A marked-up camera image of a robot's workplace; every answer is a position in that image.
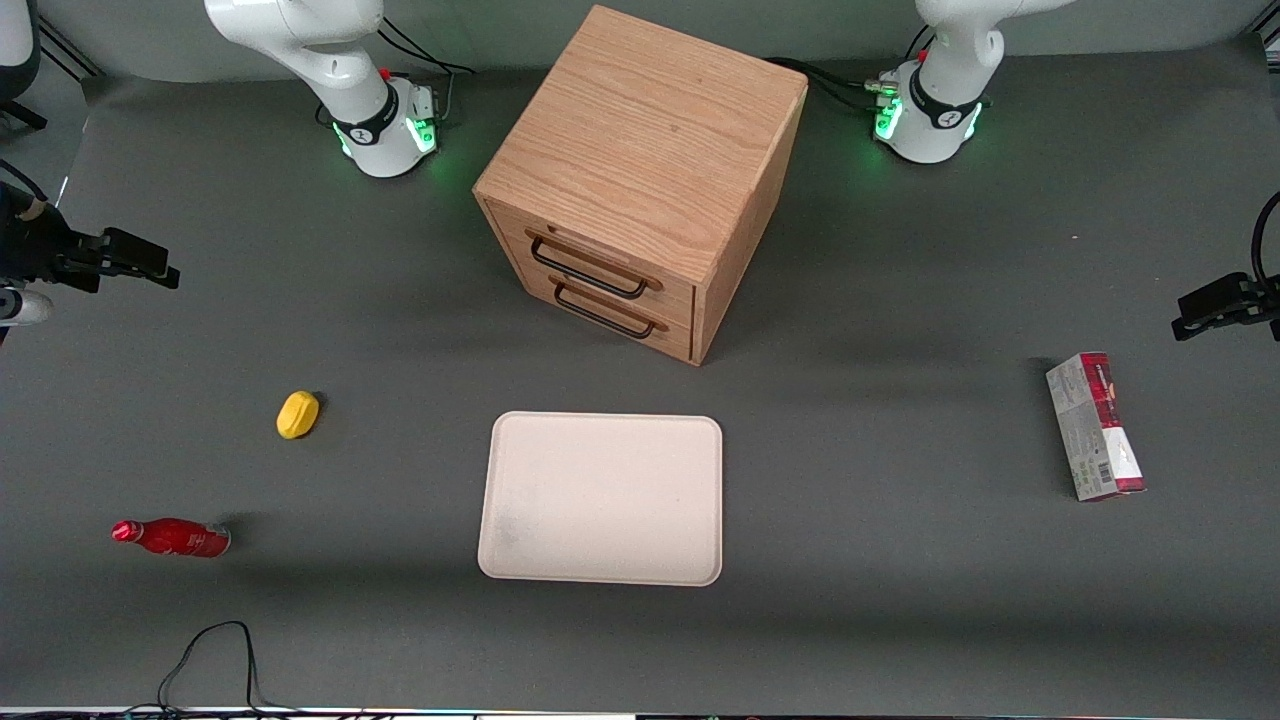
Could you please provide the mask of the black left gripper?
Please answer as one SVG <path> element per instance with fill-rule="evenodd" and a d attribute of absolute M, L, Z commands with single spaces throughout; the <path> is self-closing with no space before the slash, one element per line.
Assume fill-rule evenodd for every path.
<path fill-rule="evenodd" d="M 1172 320 L 1174 340 L 1184 342 L 1207 331 L 1266 322 L 1279 342 L 1279 275 L 1261 281 L 1260 288 L 1258 295 L 1247 273 L 1234 272 L 1181 296 L 1179 316 Z"/>

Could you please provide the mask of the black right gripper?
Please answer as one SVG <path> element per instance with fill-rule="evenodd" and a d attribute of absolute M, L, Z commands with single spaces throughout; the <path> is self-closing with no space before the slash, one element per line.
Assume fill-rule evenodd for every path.
<path fill-rule="evenodd" d="M 3 286 L 35 282 L 64 284 L 86 293 L 100 290 L 101 277 L 129 277 L 177 290 L 180 272 L 169 266 L 163 246 L 119 228 L 106 228 L 100 240 L 73 231 L 51 204 L 4 184 L 1 191 Z"/>

